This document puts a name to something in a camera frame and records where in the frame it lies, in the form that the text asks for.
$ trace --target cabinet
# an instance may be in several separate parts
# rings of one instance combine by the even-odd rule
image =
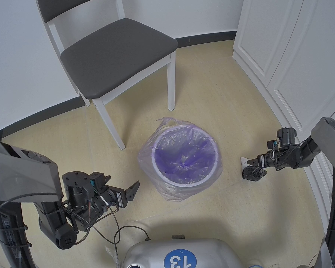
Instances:
[[[299,141],[335,118],[335,0],[244,0],[233,57]],[[305,171],[326,228],[331,164],[319,154]]]

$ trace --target floor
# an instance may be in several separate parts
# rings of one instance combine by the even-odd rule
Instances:
[[[120,225],[147,229],[150,238],[219,238],[227,242],[248,267],[308,265],[319,250],[323,228],[316,200],[304,170],[268,169],[259,182],[241,177],[240,156],[255,158],[267,150],[280,124],[253,83],[232,58],[233,41],[184,47],[176,55],[176,108],[167,100],[166,68],[144,79],[106,105],[126,148],[121,151],[94,105],[56,116],[3,139],[4,142],[48,156],[60,174],[80,170],[112,175],[110,185],[140,188],[133,202],[117,213]],[[164,116],[187,120],[218,142],[224,171],[205,191],[182,202],[163,199],[139,168],[138,150]],[[113,268],[113,249],[91,232],[68,251],[54,246],[39,230],[33,204],[23,204],[27,238],[35,262],[45,267]],[[113,219],[97,228],[108,237]],[[143,241],[134,229],[122,231],[119,256]],[[0,262],[9,267],[0,248]]]

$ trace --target baseboard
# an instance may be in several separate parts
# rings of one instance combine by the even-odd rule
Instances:
[[[219,41],[227,41],[234,40],[236,37],[237,31],[227,31],[227,32],[218,32],[218,33],[207,33],[196,36],[188,36],[177,38],[178,47],[187,47],[198,44],[204,44],[207,42],[219,42]]]
[[[275,100],[268,92],[264,84],[257,77],[257,75],[253,72],[253,70],[251,70],[249,65],[247,65],[247,63],[236,51],[233,52],[232,57],[240,65],[240,67],[247,74],[253,84],[257,87],[258,91],[264,97],[282,127],[291,127],[290,123],[286,119],[278,104],[275,102]],[[320,217],[322,219],[324,232],[326,233],[326,229],[328,228],[329,224],[328,212],[330,212],[331,201],[330,190],[328,188],[327,182],[325,181],[325,173],[323,172],[322,166],[320,165],[320,158],[321,157],[317,156],[311,166],[304,168],[304,170],[308,177],[310,186],[312,187],[314,197],[317,201],[317,206],[319,209]]]
[[[62,103],[59,103],[57,105],[54,105],[52,107],[49,107],[47,109],[44,109],[40,112],[37,112],[31,116],[21,119],[20,121],[15,122],[1,129],[0,130],[0,141],[2,138],[9,136],[10,134],[15,133],[17,131],[20,131],[21,129],[24,129],[26,127],[29,127],[31,125],[34,125],[36,123],[49,119],[51,117],[60,115],[62,113],[71,111],[73,109],[76,109],[82,106],[85,106],[84,100],[81,98],[81,96],[78,96],[70,100],[64,101]]]

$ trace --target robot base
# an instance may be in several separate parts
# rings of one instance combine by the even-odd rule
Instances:
[[[122,268],[243,268],[227,243],[214,238],[144,241],[126,253]]]

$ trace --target purple trash bag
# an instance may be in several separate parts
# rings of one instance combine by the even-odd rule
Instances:
[[[216,141],[193,123],[170,117],[138,154],[141,169],[167,200],[181,201],[212,185],[223,171]]]

